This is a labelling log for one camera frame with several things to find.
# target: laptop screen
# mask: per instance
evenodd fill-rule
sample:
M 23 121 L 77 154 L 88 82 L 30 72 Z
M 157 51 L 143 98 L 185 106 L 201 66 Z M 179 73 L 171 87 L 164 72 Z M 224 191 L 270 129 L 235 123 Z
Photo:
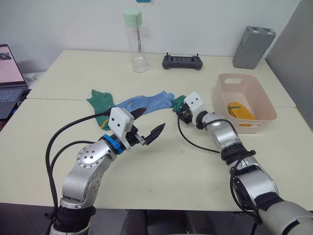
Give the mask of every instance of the laptop screen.
M 0 45 L 0 86 L 23 84 L 23 76 L 8 45 Z

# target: gray router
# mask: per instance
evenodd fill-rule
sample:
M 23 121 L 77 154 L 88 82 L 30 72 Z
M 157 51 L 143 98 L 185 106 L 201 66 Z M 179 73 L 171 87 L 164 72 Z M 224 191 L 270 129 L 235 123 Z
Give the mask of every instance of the gray router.
M 247 26 L 233 58 L 234 67 L 254 69 L 275 37 L 271 28 Z

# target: white wall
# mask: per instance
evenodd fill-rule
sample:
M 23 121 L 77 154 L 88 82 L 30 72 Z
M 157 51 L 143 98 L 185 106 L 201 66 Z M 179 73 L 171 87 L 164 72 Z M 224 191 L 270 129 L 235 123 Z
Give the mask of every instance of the white wall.
M 247 25 L 279 35 L 300 0 L 0 0 L 0 44 L 22 72 L 63 49 L 127 51 L 122 11 L 142 9 L 146 52 L 232 56 Z

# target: black game controller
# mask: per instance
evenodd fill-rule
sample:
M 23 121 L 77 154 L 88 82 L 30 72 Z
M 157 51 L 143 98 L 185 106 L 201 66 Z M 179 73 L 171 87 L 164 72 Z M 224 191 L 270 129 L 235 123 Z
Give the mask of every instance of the black game controller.
M 199 57 L 199 54 L 197 56 L 171 56 L 168 53 L 163 58 L 162 66 L 166 70 L 168 70 L 170 67 L 173 68 L 193 68 L 196 70 L 200 70 L 202 68 L 202 61 Z

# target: robotic arm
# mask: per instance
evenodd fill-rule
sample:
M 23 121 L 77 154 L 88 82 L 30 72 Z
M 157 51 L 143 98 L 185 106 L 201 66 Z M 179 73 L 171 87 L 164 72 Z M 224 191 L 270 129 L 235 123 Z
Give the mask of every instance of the robotic arm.
M 273 235 L 312 235 L 313 214 L 279 197 L 275 182 L 254 158 L 255 151 L 246 150 L 231 123 L 205 111 L 196 92 L 184 103 L 182 108 L 191 111 L 192 123 L 210 133 L 228 165 L 238 206 L 244 211 L 255 211 Z
M 97 197 L 101 179 L 116 156 L 125 150 L 130 151 L 135 144 L 149 145 L 162 132 L 165 123 L 141 137 L 133 126 L 146 108 L 129 113 L 126 109 L 112 108 L 109 127 L 113 134 L 104 135 L 97 142 L 81 149 L 76 164 L 67 175 L 61 196 L 61 205 L 50 235 L 87 235 L 89 220 L 95 214 L 94 201 Z

